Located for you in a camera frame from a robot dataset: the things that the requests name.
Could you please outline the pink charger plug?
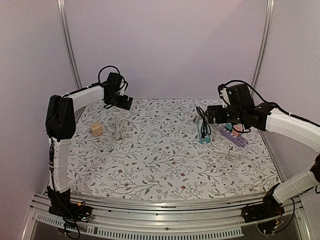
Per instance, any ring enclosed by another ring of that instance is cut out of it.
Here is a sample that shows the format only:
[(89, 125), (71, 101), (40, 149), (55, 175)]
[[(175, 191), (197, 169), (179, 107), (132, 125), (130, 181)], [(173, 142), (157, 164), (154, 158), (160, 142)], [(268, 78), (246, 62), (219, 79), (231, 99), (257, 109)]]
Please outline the pink charger plug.
[(243, 126), (241, 124), (232, 125), (232, 133), (234, 135), (240, 135), (243, 132)]

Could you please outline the purple power strip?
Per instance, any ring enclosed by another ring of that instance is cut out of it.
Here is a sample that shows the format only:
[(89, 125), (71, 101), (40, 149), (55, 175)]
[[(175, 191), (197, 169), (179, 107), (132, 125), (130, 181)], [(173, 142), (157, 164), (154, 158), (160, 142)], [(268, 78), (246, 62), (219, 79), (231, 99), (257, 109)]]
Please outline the purple power strip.
[(220, 128), (219, 132), (222, 136), (235, 144), (237, 147), (244, 148), (246, 145), (248, 145), (248, 141), (244, 137), (242, 137), (241, 135), (236, 136), (232, 134), (232, 132), (225, 127)]

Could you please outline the light blue charger plug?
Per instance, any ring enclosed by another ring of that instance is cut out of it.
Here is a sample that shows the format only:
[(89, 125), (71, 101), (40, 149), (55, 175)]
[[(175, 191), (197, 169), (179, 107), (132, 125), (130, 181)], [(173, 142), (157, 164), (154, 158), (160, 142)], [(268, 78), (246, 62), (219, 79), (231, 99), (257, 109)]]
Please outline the light blue charger plug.
[(205, 135), (201, 140), (203, 143), (209, 143), (211, 138), (209, 135)]

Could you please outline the teal blue power strip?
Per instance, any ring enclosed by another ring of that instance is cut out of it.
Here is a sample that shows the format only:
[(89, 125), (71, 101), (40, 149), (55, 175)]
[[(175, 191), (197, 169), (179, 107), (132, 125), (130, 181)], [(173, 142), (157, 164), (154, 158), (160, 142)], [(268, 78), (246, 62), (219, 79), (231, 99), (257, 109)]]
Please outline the teal blue power strip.
[(201, 144), (206, 143), (206, 142), (202, 142), (202, 138), (205, 135), (208, 135), (208, 136), (211, 135), (211, 128), (209, 124), (206, 121), (203, 121), (202, 118), (197, 119), (197, 133), (198, 133), (198, 140)]

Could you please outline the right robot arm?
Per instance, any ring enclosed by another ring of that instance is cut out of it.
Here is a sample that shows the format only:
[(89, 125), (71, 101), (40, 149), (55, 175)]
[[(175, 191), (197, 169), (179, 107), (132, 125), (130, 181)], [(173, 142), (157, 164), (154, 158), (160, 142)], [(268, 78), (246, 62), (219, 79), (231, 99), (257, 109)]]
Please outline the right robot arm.
[[(320, 152), (320, 125), (292, 114), (277, 103), (262, 99), (254, 103), (254, 88), (245, 81), (231, 80), (217, 88), (222, 100), (220, 105), (208, 106), (205, 113), (210, 124), (240, 124), (246, 130), (256, 128), (264, 132), (280, 134), (295, 140), (316, 153)], [(320, 158), (316, 157), (309, 170), (305, 170), (273, 187), (263, 198), (258, 213), (269, 218), (278, 205), (299, 194), (308, 192), (320, 184)]]

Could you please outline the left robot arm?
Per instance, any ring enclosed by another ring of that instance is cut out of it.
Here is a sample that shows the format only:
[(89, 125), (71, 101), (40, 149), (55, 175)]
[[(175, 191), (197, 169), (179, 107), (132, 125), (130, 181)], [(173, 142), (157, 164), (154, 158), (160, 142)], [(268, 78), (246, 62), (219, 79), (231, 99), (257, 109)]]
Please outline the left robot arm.
[(60, 195), (70, 192), (67, 179), (68, 151), (76, 132), (76, 113), (98, 101), (128, 111), (133, 102), (132, 97), (124, 94), (128, 85), (121, 74), (111, 72), (104, 82), (98, 81), (71, 93), (50, 97), (45, 128), (50, 144), (50, 188), (53, 191)]

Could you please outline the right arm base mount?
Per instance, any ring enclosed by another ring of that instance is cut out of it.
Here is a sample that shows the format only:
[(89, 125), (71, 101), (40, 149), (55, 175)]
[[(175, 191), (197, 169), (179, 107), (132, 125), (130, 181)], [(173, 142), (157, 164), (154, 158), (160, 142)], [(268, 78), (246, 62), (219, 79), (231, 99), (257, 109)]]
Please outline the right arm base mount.
[(277, 217), (285, 213), (282, 203), (278, 203), (273, 197), (274, 190), (279, 185), (274, 185), (263, 197), (262, 203), (248, 204), (241, 209), (241, 216), (245, 223), (256, 222), (272, 217)]

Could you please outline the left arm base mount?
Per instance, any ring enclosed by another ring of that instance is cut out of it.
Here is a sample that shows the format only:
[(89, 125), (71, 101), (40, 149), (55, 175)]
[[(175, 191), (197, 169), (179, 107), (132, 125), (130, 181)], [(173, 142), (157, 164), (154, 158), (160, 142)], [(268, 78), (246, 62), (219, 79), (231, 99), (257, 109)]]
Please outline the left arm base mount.
[(71, 202), (71, 191), (68, 189), (59, 192), (47, 187), (47, 195), (50, 199), (50, 207), (48, 212), (52, 215), (63, 217), (65, 219), (74, 220), (76, 222), (87, 222), (92, 216), (92, 207), (86, 205), (85, 201), (79, 203)]

